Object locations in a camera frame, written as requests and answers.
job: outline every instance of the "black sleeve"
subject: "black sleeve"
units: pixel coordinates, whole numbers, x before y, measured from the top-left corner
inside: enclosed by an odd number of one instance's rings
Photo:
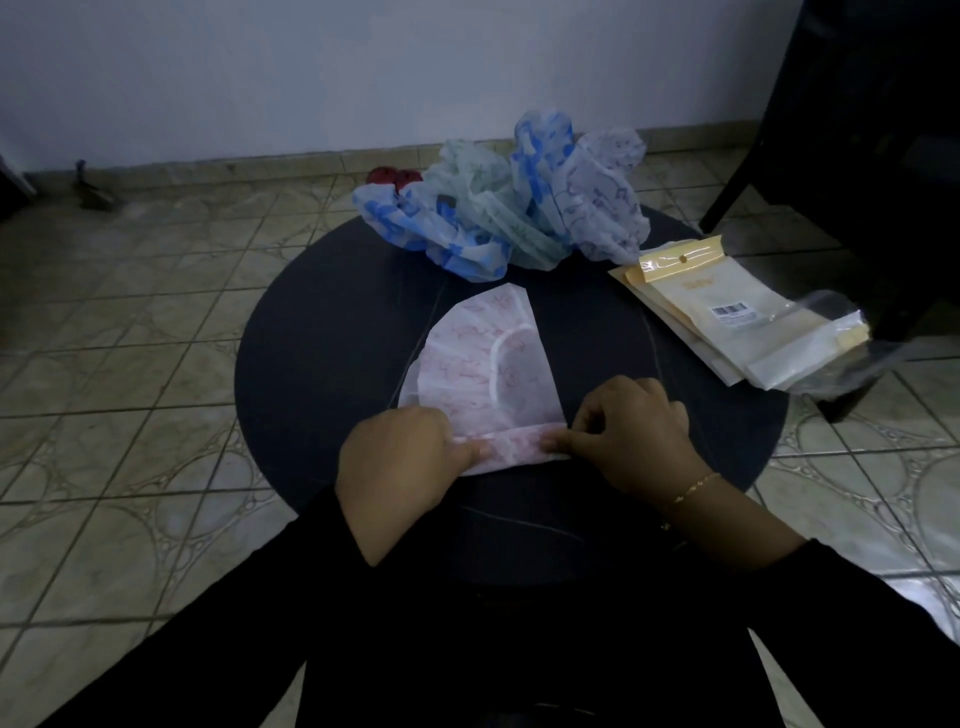
[[[920,606],[811,541],[745,580],[747,625],[826,728],[937,725],[960,646]]]
[[[42,725],[259,726],[371,574],[330,488]]]

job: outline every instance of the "tiled floor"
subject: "tiled floor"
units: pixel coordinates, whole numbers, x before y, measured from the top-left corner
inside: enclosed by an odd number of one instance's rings
[[[742,150],[650,157],[642,201],[695,222]],[[354,215],[354,176],[163,189],[116,217],[53,202],[0,226],[0,716],[32,726],[293,513],[235,422],[238,339],[266,286]],[[885,284],[752,190],[720,230],[787,295]],[[809,402],[754,496],[960,638],[960,359],[910,361],[847,422]],[[816,725],[765,655],[784,714]],[[293,725],[295,683],[272,716]]]

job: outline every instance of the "black table top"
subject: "black table top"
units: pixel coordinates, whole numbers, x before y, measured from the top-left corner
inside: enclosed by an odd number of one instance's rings
[[[644,209],[644,247],[698,237]],[[429,329],[455,303],[502,283],[527,290],[570,421],[605,379],[656,376],[690,415],[710,465],[746,490],[780,437],[787,396],[727,387],[611,278],[609,263],[574,254],[550,273],[515,266],[469,283],[421,253],[382,240],[360,218],[300,254],[260,299],[236,364],[237,416],[257,466],[299,511],[334,481],[353,426],[396,404]],[[461,478],[384,562],[472,584],[565,582],[663,550],[646,509],[589,465],[552,462]]]

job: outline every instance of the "chair leg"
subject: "chair leg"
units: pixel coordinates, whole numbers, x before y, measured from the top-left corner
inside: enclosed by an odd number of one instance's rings
[[[873,330],[877,341],[904,341],[913,328],[933,306],[939,297],[936,294],[918,288],[908,288],[900,292],[896,302],[883,314],[883,318]],[[829,423],[838,423],[847,418],[860,401],[873,389],[876,379],[867,382],[836,400],[817,403],[821,414]]]
[[[701,231],[707,233],[716,228],[720,219],[727,214],[727,210],[729,210],[733,203],[736,202],[736,199],[743,194],[743,190],[745,190],[750,183],[750,173],[753,171],[755,158],[754,151],[751,150],[750,154],[748,154],[740,163],[740,166],[737,167],[730,181],[727,182],[720,191],[720,195],[716,201],[710,206],[710,209],[707,210],[707,214],[704,215],[703,219],[701,219]]]

